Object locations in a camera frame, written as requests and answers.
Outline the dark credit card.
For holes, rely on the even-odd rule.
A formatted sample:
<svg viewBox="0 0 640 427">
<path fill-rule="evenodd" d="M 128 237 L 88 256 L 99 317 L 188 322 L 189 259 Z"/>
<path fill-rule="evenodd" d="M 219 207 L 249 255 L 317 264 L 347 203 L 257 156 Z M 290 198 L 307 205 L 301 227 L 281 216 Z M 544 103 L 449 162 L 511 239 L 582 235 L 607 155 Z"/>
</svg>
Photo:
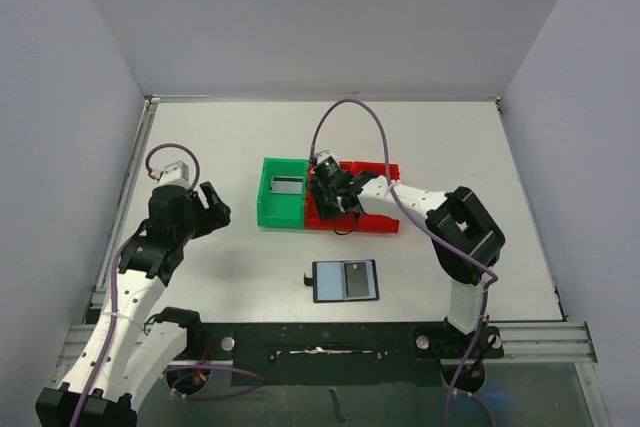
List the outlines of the dark credit card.
<svg viewBox="0 0 640 427">
<path fill-rule="evenodd" d="M 277 195 L 300 195 L 304 189 L 304 179 L 292 176 L 274 176 L 270 192 Z"/>
</svg>

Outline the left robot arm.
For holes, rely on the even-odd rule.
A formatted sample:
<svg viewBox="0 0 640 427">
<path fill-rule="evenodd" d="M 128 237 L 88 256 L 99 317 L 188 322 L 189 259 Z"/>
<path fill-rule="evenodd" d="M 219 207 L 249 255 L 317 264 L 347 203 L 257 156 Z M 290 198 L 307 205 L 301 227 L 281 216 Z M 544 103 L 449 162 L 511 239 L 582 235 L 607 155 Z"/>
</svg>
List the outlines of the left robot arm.
<svg viewBox="0 0 640 427">
<path fill-rule="evenodd" d="M 35 410 L 43 426 L 134 426 L 155 382 L 178 357 L 199 359 L 207 345 L 198 312 L 153 311 L 191 240 L 229 225 L 230 208 L 213 186 L 156 187 L 148 216 L 119 249 L 105 300 L 85 347 Z"/>
</svg>

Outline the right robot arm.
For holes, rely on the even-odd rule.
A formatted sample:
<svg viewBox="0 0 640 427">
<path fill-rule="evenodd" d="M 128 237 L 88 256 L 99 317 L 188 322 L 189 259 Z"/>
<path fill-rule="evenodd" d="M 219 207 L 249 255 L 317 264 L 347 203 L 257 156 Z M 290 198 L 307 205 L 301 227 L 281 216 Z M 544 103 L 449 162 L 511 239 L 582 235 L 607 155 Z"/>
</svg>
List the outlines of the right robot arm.
<svg viewBox="0 0 640 427">
<path fill-rule="evenodd" d="M 368 170 L 354 174 L 330 154 L 312 160 L 310 172 L 321 218 L 384 216 L 413 225 L 431 239 L 451 279 L 446 346 L 459 356 L 478 348 L 488 289 L 498 280 L 492 267 L 506 238 L 476 194 L 464 186 L 451 192 L 422 190 Z"/>
</svg>

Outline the red plastic bin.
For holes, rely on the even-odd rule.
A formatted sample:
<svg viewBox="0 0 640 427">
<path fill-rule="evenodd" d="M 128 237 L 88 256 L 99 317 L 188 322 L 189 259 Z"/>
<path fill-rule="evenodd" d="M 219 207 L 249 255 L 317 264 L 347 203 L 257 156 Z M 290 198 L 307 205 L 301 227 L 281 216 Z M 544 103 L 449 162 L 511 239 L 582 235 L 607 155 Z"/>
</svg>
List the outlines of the red plastic bin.
<svg viewBox="0 0 640 427">
<path fill-rule="evenodd" d="M 338 236 L 346 236 L 356 231 L 359 225 L 360 215 L 358 213 L 340 214 L 338 217 L 322 219 L 316 207 L 315 199 L 312 192 L 312 184 L 315 176 L 308 167 L 305 209 L 304 209 L 304 228 L 307 230 L 331 231 Z"/>
<path fill-rule="evenodd" d="M 363 171 L 374 172 L 385 177 L 386 170 L 383 162 L 354 161 L 351 172 L 359 174 Z M 362 214 L 359 217 L 356 232 L 376 234 L 397 234 L 400 222 L 379 214 Z"/>
</svg>

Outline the black leather card holder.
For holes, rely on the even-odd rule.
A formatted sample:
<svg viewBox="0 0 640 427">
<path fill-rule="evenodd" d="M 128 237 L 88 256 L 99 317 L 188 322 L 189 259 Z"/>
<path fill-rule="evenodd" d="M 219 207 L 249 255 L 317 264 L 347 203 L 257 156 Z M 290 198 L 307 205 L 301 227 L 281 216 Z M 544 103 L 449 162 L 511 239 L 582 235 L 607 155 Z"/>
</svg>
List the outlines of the black leather card holder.
<svg viewBox="0 0 640 427">
<path fill-rule="evenodd" d="M 303 283 L 312 289 L 314 303 L 366 302 L 380 298 L 373 259 L 314 261 Z"/>
</svg>

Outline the green plastic bin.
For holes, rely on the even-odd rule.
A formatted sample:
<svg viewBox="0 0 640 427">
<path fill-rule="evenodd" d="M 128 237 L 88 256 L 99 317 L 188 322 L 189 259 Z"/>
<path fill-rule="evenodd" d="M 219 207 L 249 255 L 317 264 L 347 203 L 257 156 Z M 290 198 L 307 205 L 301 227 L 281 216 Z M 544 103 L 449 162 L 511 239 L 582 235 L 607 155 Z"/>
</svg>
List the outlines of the green plastic bin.
<svg viewBox="0 0 640 427">
<path fill-rule="evenodd" d="M 308 161 L 305 159 L 263 159 L 256 201 L 259 227 L 304 227 L 307 175 Z"/>
</svg>

